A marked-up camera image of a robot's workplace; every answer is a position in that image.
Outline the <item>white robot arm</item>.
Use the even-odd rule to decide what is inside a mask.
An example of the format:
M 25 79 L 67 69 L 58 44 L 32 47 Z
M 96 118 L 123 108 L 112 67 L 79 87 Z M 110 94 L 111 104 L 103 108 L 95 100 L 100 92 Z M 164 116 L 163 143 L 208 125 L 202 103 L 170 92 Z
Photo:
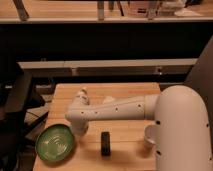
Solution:
M 79 91 L 65 118 L 71 131 L 84 135 L 91 121 L 153 120 L 156 171 L 213 171 L 210 123 L 202 97 L 187 86 L 171 86 L 159 94 L 106 99 L 91 105 Z

